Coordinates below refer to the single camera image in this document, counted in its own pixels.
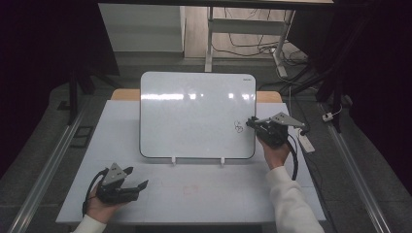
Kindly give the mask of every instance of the whiteboard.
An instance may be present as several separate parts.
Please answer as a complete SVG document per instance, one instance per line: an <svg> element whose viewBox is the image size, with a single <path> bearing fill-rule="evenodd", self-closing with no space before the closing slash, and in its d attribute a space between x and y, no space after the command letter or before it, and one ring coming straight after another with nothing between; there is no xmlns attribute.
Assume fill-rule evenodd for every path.
<svg viewBox="0 0 412 233"><path fill-rule="evenodd" d="M141 83L140 152L146 157L250 158L256 80L251 75L147 72Z"/></svg>

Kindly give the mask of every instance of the background desk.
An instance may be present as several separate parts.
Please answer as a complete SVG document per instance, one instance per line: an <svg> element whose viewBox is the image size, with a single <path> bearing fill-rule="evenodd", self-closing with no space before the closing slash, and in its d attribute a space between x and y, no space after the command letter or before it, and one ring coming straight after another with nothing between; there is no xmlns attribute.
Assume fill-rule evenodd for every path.
<svg viewBox="0 0 412 233"><path fill-rule="evenodd" d="M118 90L113 99L135 100L139 96L138 92ZM273 101L280 100L275 92L257 96L271 96ZM178 158L177 165L173 166L167 158L145 158L138 148L139 104L139 101L107 102L57 222L70 224L82 220L81 206L91 179L115 161L121 168L134 167L123 186L136 185L145 180L149 180L149 184L136 202L131 202L117 212L112 222L253 224L274 221L269 187L265 180L268 168L261 146L257 146L251 159L228 159L224 166L221 166L219 159ZM257 103L257 117L271 117L280 111L288 111L285 104ZM298 160L297 181L317 219L325 220L300 149ZM291 174L291 157L286 166Z"/></svg>

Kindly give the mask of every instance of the white power strip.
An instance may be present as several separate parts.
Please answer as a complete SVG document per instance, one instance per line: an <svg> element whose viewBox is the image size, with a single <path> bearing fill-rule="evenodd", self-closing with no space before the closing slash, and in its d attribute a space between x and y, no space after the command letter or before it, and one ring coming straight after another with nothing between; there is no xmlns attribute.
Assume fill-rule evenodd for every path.
<svg viewBox="0 0 412 233"><path fill-rule="evenodd" d="M310 143L308 137L306 137L306 135L300 135L300 131L302 131L302 129L295 128L294 130L296 131L297 140L299 140L299 143L302 146L303 150L307 153L314 152L315 148Z"/></svg>

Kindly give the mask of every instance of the white wall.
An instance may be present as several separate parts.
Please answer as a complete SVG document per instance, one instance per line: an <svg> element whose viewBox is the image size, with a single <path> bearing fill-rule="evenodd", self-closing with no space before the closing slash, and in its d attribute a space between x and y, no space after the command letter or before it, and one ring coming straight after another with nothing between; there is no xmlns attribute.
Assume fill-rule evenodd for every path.
<svg viewBox="0 0 412 233"><path fill-rule="evenodd" d="M183 51L182 7L99 4L113 51Z"/></svg>

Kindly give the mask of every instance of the drawing on whiteboard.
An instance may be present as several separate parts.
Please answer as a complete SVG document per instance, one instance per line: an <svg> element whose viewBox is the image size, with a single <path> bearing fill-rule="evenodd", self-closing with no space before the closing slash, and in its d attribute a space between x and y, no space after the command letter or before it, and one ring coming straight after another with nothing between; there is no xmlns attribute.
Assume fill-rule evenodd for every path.
<svg viewBox="0 0 412 233"><path fill-rule="evenodd" d="M234 128L236 129L237 133L243 132L243 127L242 127L242 125L240 125L239 120L234 121Z"/></svg>

